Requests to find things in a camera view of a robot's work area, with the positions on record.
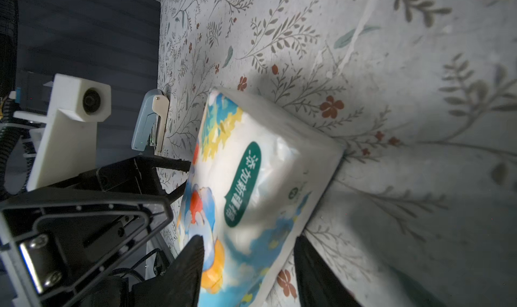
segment floral pattern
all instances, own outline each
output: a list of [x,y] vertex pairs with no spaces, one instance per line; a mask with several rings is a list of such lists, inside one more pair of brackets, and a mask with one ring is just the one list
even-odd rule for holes
[[[516,12],[514,0],[162,0],[160,155],[193,159],[211,86],[261,95],[346,148],[304,234],[361,305],[511,305]],[[158,172],[167,191],[187,179]],[[177,254],[176,223],[162,234]],[[291,256],[266,304],[299,306],[295,284]]]
[[344,108],[345,105],[343,104],[343,102],[340,100],[334,102],[334,97],[332,97],[332,95],[327,96],[326,102],[323,102],[320,105],[322,116],[325,118],[329,116],[332,118],[336,118],[338,116],[338,110],[342,110]]
[[296,288],[291,283],[291,274],[289,270],[282,270],[277,276],[277,282],[284,289],[284,296],[289,297],[289,295],[293,296],[296,299],[298,296],[296,295]]

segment black cable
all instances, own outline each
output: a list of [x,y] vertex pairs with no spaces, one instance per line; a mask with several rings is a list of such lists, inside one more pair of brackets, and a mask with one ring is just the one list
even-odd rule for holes
[[143,258],[138,260],[138,262],[135,263],[129,270],[130,271],[134,271],[134,268],[138,267],[142,262],[144,262],[145,260],[149,259],[154,253],[157,253],[157,252],[160,252],[160,251],[161,250],[159,248],[156,248],[156,249],[152,250],[151,252],[147,253],[146,255],[144,255]]
[[[14,117],[14,114],[17,110],[19,110],[20,107],[18,104],[15,103],[12,99],[5,99],[3,106],[2,106],[2,114],[3,118],[0,120],[0,123],[17,123],[22,125],[29,125],[34,126],[33,124],[30,124],[26,120],[18,119]],[[20,140],[20,137],[26,139],[30,138],[29,130],[23,129],[23,128],[14,128],[14,127],[3,127],[0,128],[0,200],[6,200],[9,197],[16,196],[17,194],[23,193],[26,191],[27,182],[29,181],[30,176],[30,170],[33,167],[34,164],[34,157],[28,157],[26,158],[27,163],[27,176],[25,178],[25,182],[23,184],[22,189],[17,194],[10,194],[5,189],[5,170],[7,167],[7,160],[9,160],[9,156],[11,155],[11,152],[16,147],[16,144]],[[32,142],[25,142],[23,143],[23,148],[25,150],[25,153],[28,155],[35,154],[36,151],[34,149],[34,145]]]
[[135,270],[131,270],[129,268],[114,269],[110,273],[110,275],[119,275],[119,274],[122,274],[122,276],[120,276],[121,278],[123,278],[126,274],[129,274],[129,275],[132,275],[133,277],[135,277],[138,280],[138,282],[144,282],[145,281],[144,277],[142,277],[141,274],[139,274]]

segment red flower print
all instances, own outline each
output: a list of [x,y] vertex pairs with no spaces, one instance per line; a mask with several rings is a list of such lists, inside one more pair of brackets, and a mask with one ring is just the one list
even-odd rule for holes
[[377,133],[375,134],[375,137],[377,138],[377,140],[382,141],[383,137],[384,137],[384,133],[381,131],[377,131]]
[[388,140],[388,143],[390,143],[392,146],[397,146],[399,143],[400,143],[400,140],[397,139],[396,137],[392,136],[389,140]]
[[338,110],[342,110],[345,107],[342,101],[338,100],[334,102],[334,97],[327,96],[327,101],[320,105],[323,117],[336,118],[338,116]]
[[246,89],[246,86],[248,86],[248,84],[246,84],[247,81],[248,81],[248,78],[241,76],[239,85],[237,86],[237,90],[244,91]]
[[284,289],[284,295],[289,297],[289,293],[296,299],[296,288],[291,284],[291,274],[287,270],[282,270],[277,276],[277,282]]

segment plastic tissue packaging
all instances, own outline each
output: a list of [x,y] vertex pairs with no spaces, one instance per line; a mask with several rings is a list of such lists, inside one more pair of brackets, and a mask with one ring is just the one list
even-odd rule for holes
[[260,96],[213,88],[177,218],[202,235],[199,307],[262,306],[343,148]]

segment dark wall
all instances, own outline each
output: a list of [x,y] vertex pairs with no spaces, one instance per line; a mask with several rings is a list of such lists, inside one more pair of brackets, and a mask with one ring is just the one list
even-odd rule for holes
[[99,124],[97,165],[136,155],[131,138],[146,91],[156,88],[160,4],[155,0],[18,0],[18,70],[112,87]]

